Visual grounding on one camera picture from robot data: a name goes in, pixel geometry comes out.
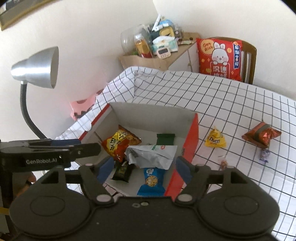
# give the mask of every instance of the purple candy wrapper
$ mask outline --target purple candy wrapper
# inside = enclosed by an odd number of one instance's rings
[[[262,149],[261,150],[261,154],[260,154],[260,161],[263,161],[263,162],[268,162],[268,158],[269,158],[269,155],[270,155],[270,151],[269,150],[266,150],[266,149]]]

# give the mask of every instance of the red cushion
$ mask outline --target red cushion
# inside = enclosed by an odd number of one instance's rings
[[[241,81],[242,42],[196,39],[200,73]]]

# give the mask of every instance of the white plastic bag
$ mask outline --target white plastic bag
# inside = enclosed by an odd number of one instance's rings
[[[129,146],[126,156],[129,164],[139,168],[160,168],[168,170],[172,164],[178,146],[143,145]]]

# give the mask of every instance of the small candy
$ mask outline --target small candy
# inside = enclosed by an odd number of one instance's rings
[[[227,160],[226,160],[225,156],[219,156],[218,161],[220,161],[220,167],[221,167],[222,170],[224,170],[228,166],[228,163],[227,163]]]
[[[118,131],[108,139],[102,142],[105,151],[119,162],[123,162],[124,152],[128,146],[138,145],[142,141],[133,133],[118,125]]]
[[[269,150],[266,150],[266,149],[262,149],[261,150],[261,154],[260,154],[260,161],[263,161],[263,162],[268,162],[268,158],[269,158],[269,155],[270,155],[270,151]]]

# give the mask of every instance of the juice bottle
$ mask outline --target juice bottle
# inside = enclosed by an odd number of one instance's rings
[[[149,49],[149,45],[147,44],[147,41],[142,36],[142,34],[135,35],[135,45],[136,45],[137,51],[141,57],[152,58],[152,53]]]

